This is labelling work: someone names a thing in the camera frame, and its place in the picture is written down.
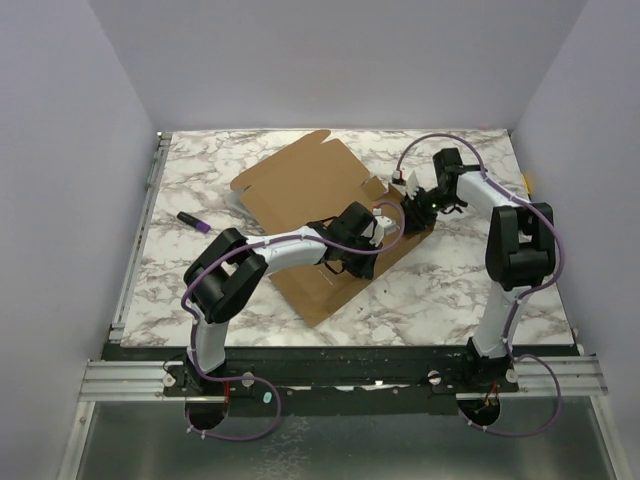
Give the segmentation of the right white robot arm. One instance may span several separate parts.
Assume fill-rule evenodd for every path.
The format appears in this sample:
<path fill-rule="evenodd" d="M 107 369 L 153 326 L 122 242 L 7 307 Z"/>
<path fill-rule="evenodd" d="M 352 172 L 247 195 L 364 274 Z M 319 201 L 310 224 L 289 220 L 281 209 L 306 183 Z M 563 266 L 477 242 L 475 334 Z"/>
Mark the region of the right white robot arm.
<path fill-rule="evenodd" d="M 493 182 L 481 166 L 465 165 L 456 148 L 439 151 L 433 162 L 436 187 L 425 190 L 415 175 L 406 181 L 404 233 L 422 233 L 435 225 L 439 214 L 468 206 L 489 220 L 485 267 L 491 288 L 459 367 L 461 383 L 481 391 L 494 381 L 496 370 L 509 367 L 509 347 L 527 297 L 555 271 L 553 210 L 546 203 L 519 198 Z"/>

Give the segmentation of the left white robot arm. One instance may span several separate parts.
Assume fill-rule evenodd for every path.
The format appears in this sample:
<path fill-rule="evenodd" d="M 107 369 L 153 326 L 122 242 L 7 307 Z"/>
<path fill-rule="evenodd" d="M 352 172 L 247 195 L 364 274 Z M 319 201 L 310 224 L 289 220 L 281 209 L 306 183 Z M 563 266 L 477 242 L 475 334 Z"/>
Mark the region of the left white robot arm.
<path fill-rule="evenodd" d="M 182 308 L 193 316 L 186 382 L 206 395 L 220 385 L 230 320 L 247 305 L 260 281 L 300 266 L 338 262 L 370 279 L 382 244 L 378 209 L 354 202 L 342 214 L 269 236 L 245 236 L 236 228 L 219 234 L 183 276 Z"/>

